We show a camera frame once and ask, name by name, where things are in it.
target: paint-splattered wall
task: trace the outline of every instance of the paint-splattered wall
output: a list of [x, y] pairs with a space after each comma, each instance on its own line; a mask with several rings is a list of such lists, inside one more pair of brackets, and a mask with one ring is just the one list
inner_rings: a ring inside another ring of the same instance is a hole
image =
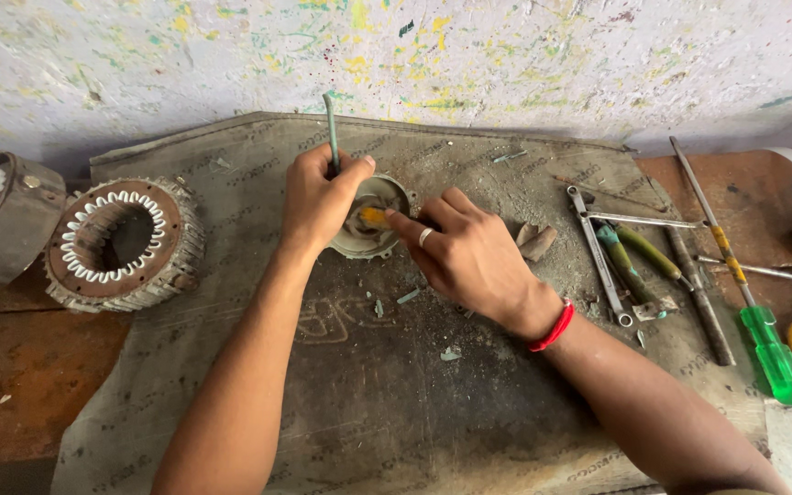
[[0, 0], [0, 149], [60, 170], [324, 92], [648, 153], [792, 144], [792, 0]]

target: green wire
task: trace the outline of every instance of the green wire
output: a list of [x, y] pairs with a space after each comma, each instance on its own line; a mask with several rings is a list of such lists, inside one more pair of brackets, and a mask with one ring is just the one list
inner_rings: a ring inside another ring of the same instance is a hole
[[338, 160], [338, 139], [336, 139], [336, 113], [332, 108], [332, 98], [328, 93], [323, 94], [325, 102], [325, 113], [329, 118], [329, 146], [332, 147], [332, 166], [335, 167], [335, 175], [341, 173], [341, 161]]

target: wooden table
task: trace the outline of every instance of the wooden table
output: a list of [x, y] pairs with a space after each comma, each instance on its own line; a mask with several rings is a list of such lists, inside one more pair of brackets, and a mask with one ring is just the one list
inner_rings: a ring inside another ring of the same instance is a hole
[[[690, 155], [717, 219], [739, 261], [792, 262], [792, 164], [773, 152]], [[702, 211], [675, 157], [636, 163], [669, 193], [687, 220]], [[707, 231], [694, 232], [705, 254], [718, 256]], [[783, 330], [792, 321], [792, 281], [749, 274], [760, 304]], [[715, 284], [737, 307], [743, 300], [728, 274]], [[0, 462], [57, 455], [63, 431], [108, 376], [131, 315], [71, 313], [44, 293], [39, 263], [0, 290]]]

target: person's left hand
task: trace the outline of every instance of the person's left hand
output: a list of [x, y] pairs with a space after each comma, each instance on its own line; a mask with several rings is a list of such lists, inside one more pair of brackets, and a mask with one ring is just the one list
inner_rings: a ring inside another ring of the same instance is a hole
[[286, 170], [280, 245], [316, 257], [344, 224], [359, 183], [375, 172], [375, 159], [366, 155], [352, 159], [338, 150], [341, 173], [325, 178], [332, 148], [321, 144], [295, 158]]

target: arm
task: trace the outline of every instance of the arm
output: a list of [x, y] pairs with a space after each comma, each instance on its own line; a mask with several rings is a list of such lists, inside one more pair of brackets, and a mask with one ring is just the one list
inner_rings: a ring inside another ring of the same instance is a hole
[[304, 286], [335, 237], [371, 157], [339, 152], [342, 172], [324, 178], [329, 145], [295, 160], [286, 174], [280, 243], [255, 295], [176, 429], [152, 493], [260, 493], [274, 465], [286, 366]]
[[[430, 286], [525, 340], [545, 336], [563, 303], [527, 268], [502, 220], [455, 187], [424, 203], [443, 232], [388, 211]], [[787, 494], [775, 469], [713, 406], [577, 314], [542, 352], [585, 397], [641, 471], [671, 494], [745, 488]]]

